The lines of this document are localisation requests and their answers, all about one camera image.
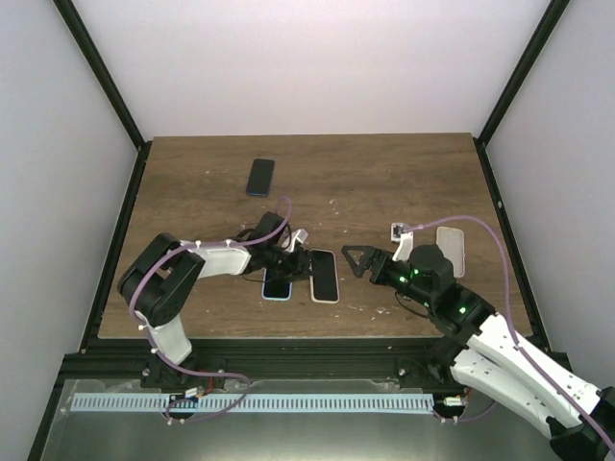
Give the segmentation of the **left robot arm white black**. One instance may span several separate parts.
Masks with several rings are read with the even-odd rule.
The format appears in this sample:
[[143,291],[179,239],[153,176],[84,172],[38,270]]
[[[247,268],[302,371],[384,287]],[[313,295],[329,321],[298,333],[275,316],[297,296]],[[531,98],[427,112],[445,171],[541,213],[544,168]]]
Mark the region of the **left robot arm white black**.
[[308,231],[292,229],[288,220],[268,211],[257,225],[217,242],[180,240],[158,234],[129,266],[117,291],[151,344],[152,353],[166,358],[163,377],[174,387],[188,386],[196,364],[188,358],[192,345],[180,312],[200,279],[247,276],[263,270],[266,281],[306,279],[310,276]]

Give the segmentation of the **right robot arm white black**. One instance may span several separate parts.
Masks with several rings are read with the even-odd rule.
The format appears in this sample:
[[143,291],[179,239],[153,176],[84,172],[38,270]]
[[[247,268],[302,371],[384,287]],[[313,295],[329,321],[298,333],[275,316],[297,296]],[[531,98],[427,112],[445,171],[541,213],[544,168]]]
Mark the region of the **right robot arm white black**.
[[437,245],[407,259],[372,246],[342,249],[354,275],[388,286],[428,311],[453,343],[427,363],[430,381],[479,391],[532,424],[562,460],[605,460],[614,453],[614,390],[599,389],[520,335],[504,315],[458,283]]

